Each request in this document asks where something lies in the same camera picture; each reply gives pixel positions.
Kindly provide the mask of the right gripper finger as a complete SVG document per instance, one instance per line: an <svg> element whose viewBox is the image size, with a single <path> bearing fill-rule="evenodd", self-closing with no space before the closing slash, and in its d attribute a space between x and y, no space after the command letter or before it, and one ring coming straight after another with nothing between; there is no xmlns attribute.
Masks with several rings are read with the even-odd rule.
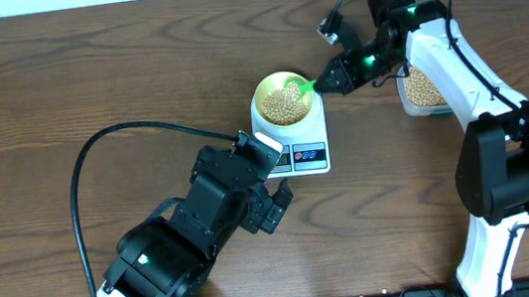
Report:
<svg viewBox="0 0 529 297"><path fill-rule="evenodd" d="M324 83L326 83L337 72L337 68L337 59L330 59L326 67L319 74L319 77L315 80L314 85L323 85Z"/></svg>
<svg viewBox="0 0 529 297"><path fill-rule="evenodd" d="M339 94L349 94L351 92L349 87L349 82L346 79L342 78L322 78L317 79L314 83L315 92L323 93L339 93Z"/></svg>

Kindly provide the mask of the green plastic measuring scoop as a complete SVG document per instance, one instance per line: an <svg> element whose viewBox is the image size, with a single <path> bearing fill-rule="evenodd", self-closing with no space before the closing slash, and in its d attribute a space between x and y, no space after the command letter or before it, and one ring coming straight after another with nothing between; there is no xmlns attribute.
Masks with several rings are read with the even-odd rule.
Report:
<svg viewBox="0 0 529 297"><path fill-rule="evenodd" d="M301 77L292 77L284 82L284 90L290 100L297 101L305 97L308 92L313 92L314 85L314 81L306 81Z"/></svg>

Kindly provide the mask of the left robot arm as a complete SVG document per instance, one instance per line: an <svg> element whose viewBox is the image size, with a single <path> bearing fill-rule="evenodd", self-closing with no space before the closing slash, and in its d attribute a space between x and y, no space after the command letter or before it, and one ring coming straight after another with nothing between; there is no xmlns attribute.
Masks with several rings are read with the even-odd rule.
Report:
<svg viewBox="0 0 529 297"><path fill-rule="evenodd" d="M163 201L117 243L96 297L193 297L238 228L272 233L292 202L265 181L287 147L262 134L199 150L184 198Z"/></svg>

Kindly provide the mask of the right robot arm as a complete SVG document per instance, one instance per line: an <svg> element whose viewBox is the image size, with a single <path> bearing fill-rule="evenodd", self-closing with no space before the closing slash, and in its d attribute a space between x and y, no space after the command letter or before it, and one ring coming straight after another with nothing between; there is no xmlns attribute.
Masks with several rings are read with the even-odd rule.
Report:
<svg viewBox="0 0 529 297"><path fill-rule="evenodd" d="M529 99L471 48L450 2L366 2L376 28L368 43L360 42L336 8L319 25L319 34L343 51L314 89L349 94L367 83L382 85L397 66L423 72L464 132L455 182L470 219L457 295L509 296L520 236L529 229Z"/></svg>

